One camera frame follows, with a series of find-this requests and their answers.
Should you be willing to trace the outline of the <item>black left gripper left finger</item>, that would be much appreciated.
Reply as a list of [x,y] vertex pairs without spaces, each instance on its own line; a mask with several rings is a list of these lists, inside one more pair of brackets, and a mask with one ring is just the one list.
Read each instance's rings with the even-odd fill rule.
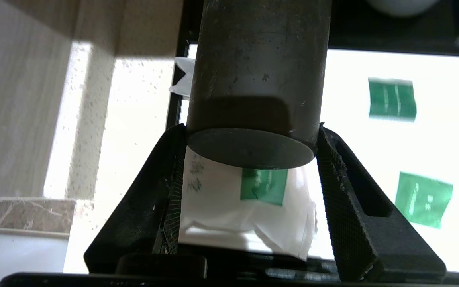
[[186,127],[178,124],[162,134],[84,253],[90,273],[115,273],[131,253],[177,253],[185,154]]

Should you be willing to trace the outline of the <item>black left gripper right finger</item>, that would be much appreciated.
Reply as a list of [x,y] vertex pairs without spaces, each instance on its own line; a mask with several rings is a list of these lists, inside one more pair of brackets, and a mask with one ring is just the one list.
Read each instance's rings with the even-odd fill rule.
[[317,165],[342,281],[439,284],[447,269],[350,147],[320,126]]

